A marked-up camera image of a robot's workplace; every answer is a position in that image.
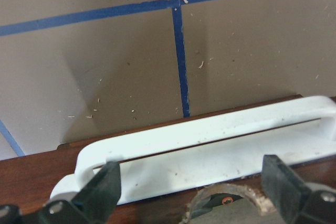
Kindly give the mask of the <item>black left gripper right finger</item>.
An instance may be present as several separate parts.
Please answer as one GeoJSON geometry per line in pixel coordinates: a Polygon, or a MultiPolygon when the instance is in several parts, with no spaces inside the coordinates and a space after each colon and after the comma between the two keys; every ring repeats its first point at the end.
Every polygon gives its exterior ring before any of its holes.
{"type": "Polygon", "coordinates": [[[285,223],[335,223],[335,189],[305,182],[277,155],[264,155],[261,186],[285,223]]]}

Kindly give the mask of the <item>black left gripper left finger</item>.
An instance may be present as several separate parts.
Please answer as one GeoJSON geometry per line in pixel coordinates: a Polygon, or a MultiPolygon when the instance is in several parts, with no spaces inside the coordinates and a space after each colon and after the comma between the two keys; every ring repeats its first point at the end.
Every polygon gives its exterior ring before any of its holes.
{"type": "Polygon", "coordinates": [[[108,162],[70,200],[53,200],[31,214],[1,205],[1,223],[106,223],[121,197],[120,164],[108,162]]]}

